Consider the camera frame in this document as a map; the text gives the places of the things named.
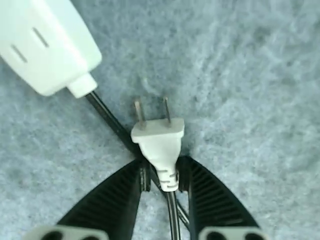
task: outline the white plug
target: white plug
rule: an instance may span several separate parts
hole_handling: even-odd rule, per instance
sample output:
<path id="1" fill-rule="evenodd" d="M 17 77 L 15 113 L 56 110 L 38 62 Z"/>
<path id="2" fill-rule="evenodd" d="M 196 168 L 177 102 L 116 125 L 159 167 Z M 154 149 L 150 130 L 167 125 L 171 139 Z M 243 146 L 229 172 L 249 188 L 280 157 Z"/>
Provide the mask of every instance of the white plug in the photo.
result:
<path id="1" fill-rule="evenodd" d="M 185 134 L 185 121 L 183 118 L 170 119 L 167 98 L 164 102 L 167 119 L 145 121 L 141 102 L 135 101 L 139 122 L 133 127 L 131 138 L 154 166 L 161 189 L 173 192 L 179 188 L 176 162 L 181 152 L 181 138 Z"/>
<path id="2" fill-rule="evenodd" d="M 0 0 L 0 55 L 44 96 L 97 87 L 89 72 L 102 55 L 70 0 Z"/>

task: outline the metal prong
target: metal prong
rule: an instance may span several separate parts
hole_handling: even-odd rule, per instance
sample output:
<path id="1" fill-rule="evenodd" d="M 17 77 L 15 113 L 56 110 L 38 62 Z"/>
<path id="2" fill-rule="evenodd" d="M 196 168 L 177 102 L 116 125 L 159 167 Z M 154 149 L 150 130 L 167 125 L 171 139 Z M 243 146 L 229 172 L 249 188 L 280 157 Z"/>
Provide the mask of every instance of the metal prong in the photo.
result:
<path id="1" fill-rule="evenodd" d="M 138 118 L 138 122 L 140 124 L 140 128 L 141 130 L 144 130 L 146 128 L 146 119 L 145 119 L 144 111 L 142 109 L 140 98 L 137 98 L 134 101 L 134 108 L 135 108 L 136 116 Z"/>
<path id="2" fill-rule="evenodd" d="M 165 107 L 165 115 L 166 115 L 166 118 L 168 119 L 168 125 L 169 125 L 169 127 L 171 127 L 171 118 L 170 118 L 167 96 L 163 97 L 163 103 L 164 103 L 164 107 Z"/>

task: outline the extension cord outlet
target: extension cord outlet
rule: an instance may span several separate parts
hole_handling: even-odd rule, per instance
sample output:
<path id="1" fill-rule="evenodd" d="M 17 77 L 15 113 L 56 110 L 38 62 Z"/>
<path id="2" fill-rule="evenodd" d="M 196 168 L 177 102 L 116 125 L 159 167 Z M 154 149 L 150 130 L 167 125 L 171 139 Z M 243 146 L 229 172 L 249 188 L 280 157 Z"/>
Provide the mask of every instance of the extension cord outlet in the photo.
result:
<path id="1" fill-rule="evenodd" d="M 80 98 L 102 55 L 70 0 L 0 0 L 0 55 L 36 92 Z"/>

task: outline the electrical plug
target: electrical plug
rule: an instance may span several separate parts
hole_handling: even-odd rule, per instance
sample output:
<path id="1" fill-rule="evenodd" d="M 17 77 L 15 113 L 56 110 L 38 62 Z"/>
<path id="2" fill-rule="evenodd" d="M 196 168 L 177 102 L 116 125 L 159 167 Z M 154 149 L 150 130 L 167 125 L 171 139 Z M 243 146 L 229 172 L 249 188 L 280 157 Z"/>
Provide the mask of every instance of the electrical plug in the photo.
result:
<path id="1" fill-rule="evenodd" d="M 161 189 L 173 192 L 179 188 L 176 162 L 185 134 L 183 118 L 170 118 L 168 98 L 164 98 L 166 119 L 145 120 L 140 100 L 134 102 L 138 123 L 131 131 L 132 141 L 139 144 L 142 154 L 154 166 Z"/>

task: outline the black cable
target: black cable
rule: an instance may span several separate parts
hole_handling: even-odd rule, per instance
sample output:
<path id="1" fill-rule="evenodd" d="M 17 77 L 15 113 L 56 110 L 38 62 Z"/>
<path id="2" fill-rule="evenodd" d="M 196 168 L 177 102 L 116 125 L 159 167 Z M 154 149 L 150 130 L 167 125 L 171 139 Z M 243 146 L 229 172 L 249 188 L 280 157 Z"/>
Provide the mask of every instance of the black cable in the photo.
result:
<path id="1" fill-rule="evenodd" d="M 133 155 L 137 159 L 145 159 L 138 144 L 132 142 L 130 134 L 128 131 L 121 125 L 121 123 L 117 120 L 117 118 L 111 113 L 108 107 L 104 104 L 104 102 L 99 98 L 99 96 L 93 91 L 85 96 L 86 99 L 91 103 L 91 105 L 95 108 L 95 110 L 99 113 L 99 115 L 103 118 L 103 120 L 109 125 L 109 127 L 113 130 L 113 132 L 120 138 L 126 148 L 133 153 Z M 150 174 L 151 180 L 155 183 L 157 188 L 160 190 L 162 195 L 166 197 L 166 194 L 162 191 L 157 173 L 154 169 L 151 170 Z M 179 201 L 175 203 L 175 209 L 177 209 L 177 215 L 180 220 L 183 222 L 185 227 L 189 229 L 189 217 L 187 212 L 184 210 Z"/>
<path id="2" fill-rule="evenodd" d="M 181 240 L 176 192 L 174 191 L 167 192 L 166 199 L 167 199 L 168 210 L 169 210 L 171 239 Z"/>

